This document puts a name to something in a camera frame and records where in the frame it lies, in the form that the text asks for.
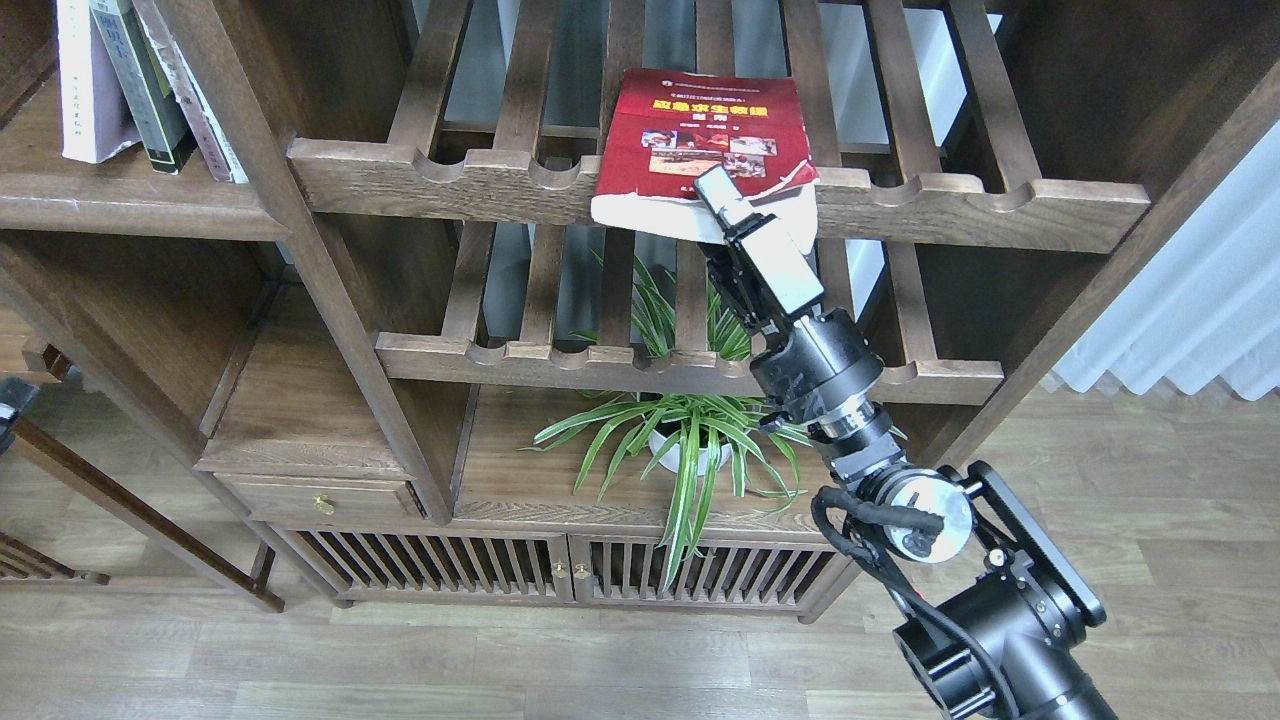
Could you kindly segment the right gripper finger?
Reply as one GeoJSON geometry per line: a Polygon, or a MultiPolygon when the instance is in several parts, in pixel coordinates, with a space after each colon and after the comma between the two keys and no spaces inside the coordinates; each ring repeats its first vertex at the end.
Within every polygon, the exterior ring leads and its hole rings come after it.
{"type": "Polygon", "coordinates": [[[760,334],[774,345],[776,328],[771,293],[741,243],[699,243],[712,284],[749,336],[760,334]]]}

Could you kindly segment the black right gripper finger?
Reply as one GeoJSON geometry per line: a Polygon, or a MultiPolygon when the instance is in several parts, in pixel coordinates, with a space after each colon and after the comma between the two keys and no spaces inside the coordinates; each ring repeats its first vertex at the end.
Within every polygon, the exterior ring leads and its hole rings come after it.
{"type": "Polygon", "coordinates": [[[722,165],[699,176],[692,187],[716,223],[713,231],[699,232],[698,242],[741,243],[769,290],[774,325],[791,325],[820,301],[823,286],[783,222],[756,211],[722,165]]]}

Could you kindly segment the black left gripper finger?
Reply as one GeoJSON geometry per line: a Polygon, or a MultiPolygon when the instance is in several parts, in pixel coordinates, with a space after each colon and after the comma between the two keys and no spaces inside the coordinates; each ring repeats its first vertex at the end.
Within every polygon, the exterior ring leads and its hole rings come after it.
{"type": "Polygon", "coordinates": [[[37,384],[22,378],[4,378],[1,382],[1,443],[8,451],[13,443],[14,425],[38,396],[37,384]]]}

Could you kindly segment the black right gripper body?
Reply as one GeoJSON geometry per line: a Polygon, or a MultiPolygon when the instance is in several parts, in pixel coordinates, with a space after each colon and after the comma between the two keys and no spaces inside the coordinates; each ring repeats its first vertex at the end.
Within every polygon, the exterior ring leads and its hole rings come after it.
{"type": "Polygon", "coordinates": [[[750,370],[790,423],[814,424],[850,400],[863,415],[874,415],[867,395],[883,364],[846,309],[804,315],[776,338],[751,360],[750,370]]]}

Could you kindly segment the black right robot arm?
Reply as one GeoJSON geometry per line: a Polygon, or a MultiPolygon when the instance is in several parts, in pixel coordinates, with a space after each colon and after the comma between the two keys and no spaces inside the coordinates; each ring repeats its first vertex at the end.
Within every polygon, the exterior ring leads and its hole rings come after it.
{"type": "Polygon", "coordinates": [[[1114,719],[1073,656],[1106,612],[1010,484],[910,460],[870,398],[883,370],[856,323],[824,301],[815,268],[780,218],[755,209],[723,167],[694,188],[716,220],[710,278],[764,350],[750,364],[768,433],[801,430],[831,479],[817,529],[879,582],[902,614],[895,643],[945,719],[1114,719]]]}

